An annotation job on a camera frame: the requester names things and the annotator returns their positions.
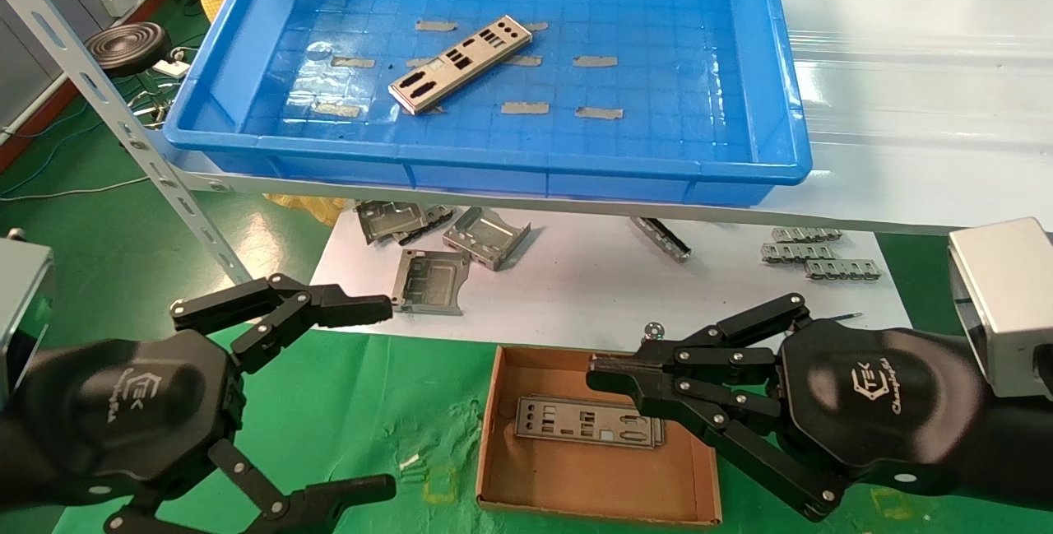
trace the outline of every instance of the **blue plastic tray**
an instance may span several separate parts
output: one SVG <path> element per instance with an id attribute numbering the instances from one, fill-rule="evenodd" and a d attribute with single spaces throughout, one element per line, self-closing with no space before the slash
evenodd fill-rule
<path id="1" fill-rule="evenodd" d="M 408 59 L 503 14 L 548 24 L 520 54 L 541 65 L 497 65 L 443 114 L 396 105 Z M 501 114 L 519 100 L 550 113 Z M 752 205 L 812 164 L 779 0 L 226 0 L 164 133 L 230 173 L 545 197 Z"/>

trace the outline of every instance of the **sheet metal part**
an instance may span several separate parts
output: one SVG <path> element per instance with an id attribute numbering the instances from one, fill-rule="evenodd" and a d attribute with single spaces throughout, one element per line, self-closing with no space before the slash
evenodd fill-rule
<path id="1" fill-rule="evenodd" d="M 500 271 L 528 234 L 530 223 L 513 228 L 490 209 L 471 207 L 442 235 L 442 242 L 491 271 Z"/>
<path id="2" fill-rule="evenodd" d="M 541 57 L 538 55 L 512 55 L 508 61 L 509 65 L 538 66 L 541 64 Z"/>
<path id="3" fill-rule="evenodd" d="M 578 106 L 574 111 L 574 115 L 578 118 L 602 118 L 604 121 L 617 121 L 618 118 L 624 117 L 625 112 L 621 107 Z"/>
<path id="4" fill-rule="evenodd" d="M 395 240 L 398 241 L 399 246 L 405 246 L 410 242 L 420 238 L 421 235 L 428 234 L 437 226 L 450 221 L 455 212 L 457 212 L 457 209 L 455 207 L 432 205 L 424 211 L 424 222 L 426 225 L 409 232 L 396 232 L 395 234 L 392 234 L 392 238 L 395 238 Z"/>
<path id="5" fill-rule="evenodd" d="M 335 117 L 357 118 L 361 114 L 362 107 L 354 103 L 316 103 L 311 107 L 319 115 L 335 115 Z"/>
<path id="6" fill-rule="evenodd" d="M 516 436 L 643 449 L 665 442 L 662 422 L 632 404 L 539 395 L 519 399 Z"/>
<path id="7" fill-rule="evenodd" d="M 877 281 L 881 270 L 872 260 L 809 260 L 804 263 L 809 279 Z"/>
<path id="8" fill-rule="evenodd" d="M 457 23 L 456 21 L 418 20 L 414 24 L 414 28 L 418 32 L 454 32 L 457 28 Z"/>
<path id="9" fill-rule="evenodd" d="M 372 58 L 337 57 L 337 55 L 333 55 L 330 61 L 331 66 L 357 66 L 362 70 L 369 70 L 376 64 Z"/>
<path id="10" fill-rule="evenodd" d="M 428 225 L 425 207 L 417 203 L 361 201 L 355 209 L 366 244 L 386 238 L 388 235 L 413 232 Z"/>
<path id="11" fill-rule="evenodd" d="M 833 260 L 837 257 L 830 246 L 824 244 L 763 244 L 760 245 L 760 259 L 769 263 L 783 261 Z"/>
<path id="12" fill-rule="evenodd" d="M 618 64 L 617 57 L 592 57 L 582 55 L 574 58 L 575 66 L 614 66 Z"/>
<path id="13" fill-rule="evenodd" d="M 501 115 L 548 115 L 549 102 L 504 102 Z"/>
<path id="14" fill-rule="evenodd" d="M 841 233 L 837 230 L 823 230 L 823 228 L 774 228 L 772 239 L 780 244 L 789 244 L 790 242 L 814 244 L 814 242 L 840 240 Z"/>
<path id="15" fill-rule="evenodd" d="M 468 279 L 469 265 L 465 253 L 403 250 L 392 305 L 411 314 L 461 316 L 457 294 Z"/>
<path id="16" fill-rule="evenodd" d="M 687 261 L 691 258 L 691 249 L 680 238 L 677 238 L 677 235 L 673 234 L 670 228 L 665 228 L 665 223 L 655 218 L 647 218 L 647 216 L 632 216 L 629 219 L 633 225 L 640 228 L 643 235 L 651 238 L 651 241 L 655 242 L 655 245 L 661 249 L 665 256 L 675 261 Z"/>
<path id="17" fill-rule="evenodd" d="M 498 17 L 425 65 L 393 81 L 388 92 L 411 115 L 423 113 L 485 70 L 512 57 L 531 39 L 532 33 L 518 21 L 508 16 Z"/>

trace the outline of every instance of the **metal bracket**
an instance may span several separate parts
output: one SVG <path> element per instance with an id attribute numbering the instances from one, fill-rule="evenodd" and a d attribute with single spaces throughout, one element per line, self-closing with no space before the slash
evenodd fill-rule
<path id="1" fill-rule="evenodd" d="M 632 404 L 537 395 L 519 399 L 516 436 L 623 448 L 665 442 L 661 420 L 640 416 Z"/>
<path id="2" fill-rule="evenodd" d="M 403 250 L 392 305 L 399 312 L 460 316 L 457 294 L 468 279 L 466 253 Z"/>
<path id="3" fill-rule="evenodd" d="M 809 260 L 804 263 L 809 279 L 853 279 L 877 281 L 881 270 L 872 260 Z"/>
<path id="4" fill-rule="evenodd" d="M 770 263 L 780 261 L 832 260 L 837 257 L 830 246 L 822 244 L 763 244 L 760 259 Z"/>
<path id="5" fill-rule="evenodd" d="M 413 240 L 417 236 L 413 233 L 418 230 L 428 231 L 430 226 L 433 228 L 433 223 L 442 223 L 441 218 L 449 219 L 453 215 L 451 207 L 425 207 L 401 201 L 359 201 L 355 209 L 366 244 L 383 240 L 389 235 L 399 242 Z"/>
<path id="6" fill-rule="evenodd" d="M 235 283 L 252 280 L 247 269 L 238 259 L 215 223 L 208 219 L 197 200 L 183 184 L 180 175 L 154 149 L 148 132 L 128 110 L 120 92 L 114 87 L 98 62 L 87 53 L 76 33 L 60 16 L 49 0 L 7 0 L 18 17 L 40 39 L 44 50 L 58 63 L 84 99 L 110 126 L 128 155 L 139 163 L 151 182 L 176 211 L 197 239 L 218 261 Z"/>
<path id="7" fill-rule="evenodd" d="M 500 271 L 513 250 L 530 234 L 525 228 L 513 228 L 490 209 L 471 207 L 442 235 L 443 244 L 468 253 L 491 271 Z"/>
<path id="8" fill-rule="evenodd" d="M 670 228 L 665 228 L 665 223 L 648 216 L 632 216 L 629 219 L 636 228 L 640 228 L 640 231 L 671 259 L 687 261 L 691 258 L 691 249 L 680 238 L 677 238 Z"/>
<path id="9" fill-rule="evenodd" d="M 457 209 L 448 207 L 445 205 L 433 205 L 428 207 L 424 212 L 425 225 L 423 228 L 417 228 L 417 230 L 411 232 L 396 232 L 395 234 L 392 234 L 392 238 L 395 238 L 395 240 L 398 241 L 399 246 L 405 246 L 410 242 L 420 238 L 421 235 L 428 234 L 437 226 L 450 221 L 456 211 Z"/>
<path id="10" fill-rule="evenodd" d="M 823 230 L 823 228 L 775 228 L 772 230 L 772 239 L 780 244 L 787 242 L 830 242 L 840 240 L 841 233 L 837 230 Z"/>
<path id="11" fill-rule="evenodd" d="M 393 81 L 388 92 L 411 115 L 424 113 L 466 81 L 511 57 L 531 39 L 531 32 L 518 21 L 508 16 L 498 17 L 481 31 L 448 47 L 442 55 Z"/>

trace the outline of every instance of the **white power outlet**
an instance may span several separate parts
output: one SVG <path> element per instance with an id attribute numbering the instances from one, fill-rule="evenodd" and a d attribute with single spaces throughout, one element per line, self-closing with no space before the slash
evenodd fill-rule
<path id="1" fill-rule="evenodd" d="M 186 77 L 186 73 L 190 72 L 191 65 L 185 64 L 181 61 L 168 62 L 168 61 L 158 61 L 154 64 L 155 72 L 158 74 L 164 74 L 164 76 L 174 77 L 177 80 L 182 80 Z"/>
<path id="2" fill-rule="evenodd" d="M 102 0 L 102 5 L 105 5 L 106 13 L 113 17 L 121 17 L 132 9 L 135 9 L 135 4 L 139 0 Z"/>

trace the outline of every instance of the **white table surface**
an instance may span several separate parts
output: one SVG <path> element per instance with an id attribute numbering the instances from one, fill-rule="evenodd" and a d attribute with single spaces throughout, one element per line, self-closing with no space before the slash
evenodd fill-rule
<path id="1" fill-rule="evenodd" d="M 846 233 L 832 245 L 839 258 L 876 260 L 886 271 L 878 281 L 812 282 L 800 265 L 760 261 L 760 245 L 771 241 L 771 228 L 670 221 L 670 229 L 693 249 L 692 258 L 678 264 L 628 218 L 510 209 L 498 213 L 516 226 L 531 223 L 533 232 L 510 269 L 493 273 L 471 264 L 459 295 L 463 316 L 396 314 L 382 324 L 345 331 L 635 351 L 648 321 L 660 321 L 667 338 L 680 339 L 790 292 L 804 295 L 815 317 L 862 312 L 846 324 L 910 327 L 873 234 Z M 433 231 L 410 248 L 446 250 L 441 234 Z M 401 253 L 395 242 L 366 245 L 357 215 L 345 211 L 312 283 L 339 283 L 349 295 L 391 295 Z"/>

